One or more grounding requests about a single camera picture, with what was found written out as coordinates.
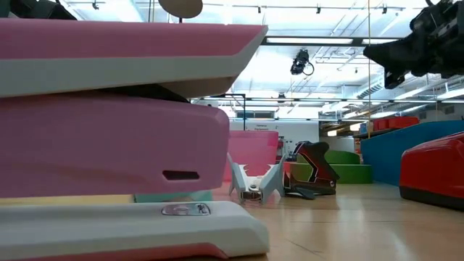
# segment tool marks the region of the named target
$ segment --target red machine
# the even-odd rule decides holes
[[[374,131],[382,131],[389,128],[406,128],[419,124],[417,117],[391,117],[386,119],[374,120]]]
[[[464,210],[464,132],[405,151],[399,191],[404,199]]]

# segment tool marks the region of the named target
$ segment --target blue panel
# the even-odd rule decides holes
[[[464,131],[464,120],[421,123],[361,141],[364,164],[372,165],[373,180],[399,185],[401,156],[406,149]]]

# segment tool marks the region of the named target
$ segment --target black cable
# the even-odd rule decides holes
[[[310,74],[307,74],[303,71],[303,74],[306,75],[306,76],[311,76],[313,73],[314,73],[314,65],[312,65],[312,63],[308,62],[308,65],[311,65],[311,68],[312,68],[312,72]]]
[[[148,22],[150,22],[151,14],[152,14],[152,0],[148,2]]]

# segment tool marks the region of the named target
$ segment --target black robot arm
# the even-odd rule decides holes
[[[462,1],[426,1],[410,22],[412,33],[404,39],[376,44],[364,55],[385,68],[385,88],[396,88],[411,72],[441,74],[442,78],[464,75],[464,6]]]

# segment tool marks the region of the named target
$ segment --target wooden floor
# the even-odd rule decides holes
[[[215,197],[231,200],[223,189]],[[2,199],[0,205],[130,201],[130,196],[80,196]],[[271,250],[234,261],[464,260],[464,212],[403,200],[393,186],[345,185],[336,196],[314,201],[276,196],[264,207],[248,202],[245,208],[268,226]]]

